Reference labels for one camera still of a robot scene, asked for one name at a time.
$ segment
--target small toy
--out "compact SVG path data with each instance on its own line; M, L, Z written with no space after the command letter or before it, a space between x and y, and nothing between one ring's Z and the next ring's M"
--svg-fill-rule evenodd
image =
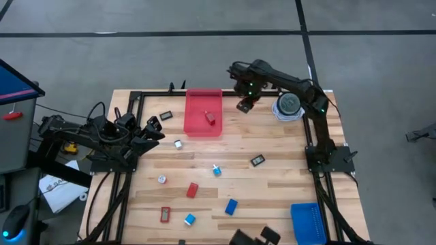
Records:
M260 163L263 163L263 162L265 162L265 158L264 158L264 156L262 156L262 154L260 154L259 156L255 157L251 160L251 164L253 164L254 167L259 165Z
M176 146L176 148L177 148L177 150L181 150L182 149L182 141L180 141L180 140L176 140L175 142L174 142L174 145Z
M161 222L168 223L170 221L170 207L162 207L161 209Z
M237 201L230 199L229 203L227 204L227 207L225 208L225 213L229 215L233 215L237 205L238 205Z
M157 181L161 184L165 184L166 183L166 177L165 176L159 176Z
M198 184L191 183L189 185L188 191L186 192L186 196L190 198L194 198L196 196L197 190L198 190Z
M192 214L188 214L188 216L186 216L185 223L186 223L187 225L192 225L192 223L193 223L194 221L196 221L196 217L195 217L194 215L192 215Z
M69 143L68 145L66 144L67 142L64 143L63 147L61 148L61 152L63 154L77 154L79 152L79 149L77 149L77 144L76 143Z
M12 107L12 111L9 112L8 114L4 115L3 119L4 120L14 120L14 119L17 119L20 117L22 117L22 112L15 111L15 103L14 103L14 106Z
M210 112L204 112L207 122L210 125L215 125L215 117Z
M161 120L164 121L164 120L172 118L172 113L171 113L171 111L167 111L167 112L160 114L159 116L160 116Z
M215 164L213 165L213 174L215 174L215 176L221 175L221 169L218 166L216 166Z

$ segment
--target transparent red bin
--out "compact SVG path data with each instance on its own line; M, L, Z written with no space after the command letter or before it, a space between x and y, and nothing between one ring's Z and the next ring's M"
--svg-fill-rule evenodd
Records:
M210 125L206 112L215 117ZM188 89L186 91L185 124L189 137L218 137L223 131L223 91L221 89Z

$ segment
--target red block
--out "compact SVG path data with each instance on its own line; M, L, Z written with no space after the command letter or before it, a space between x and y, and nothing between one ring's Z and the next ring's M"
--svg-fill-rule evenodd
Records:
M186 193L186 196L190 198L194 198L196 196L197 190L198 190L198 184L191 183L191 185L189 185L189 189L188 192Z
M215 117L212 115L212 113L206 112L205 117L209 125L215 125Z

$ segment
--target computer monitor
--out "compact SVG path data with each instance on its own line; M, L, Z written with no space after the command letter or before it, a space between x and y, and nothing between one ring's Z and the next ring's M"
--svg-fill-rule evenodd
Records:
M46 92L0 59L0 105L44 96Z

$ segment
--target blue cube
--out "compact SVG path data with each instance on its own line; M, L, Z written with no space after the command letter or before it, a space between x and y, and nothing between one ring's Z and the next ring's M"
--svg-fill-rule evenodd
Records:
M215 164L213 165L213 174L215 174L215 176L221 175L221 169L218 166L216 166Z
M238 205L237 201L233 199L229 200L229 204L227 204L227 207L225 208L225 213L229 215L233 215L237 205Z
M185 223L187 225L192 225L192 223L196 221L196 217L192 214L188 214L188 216L185 218Z

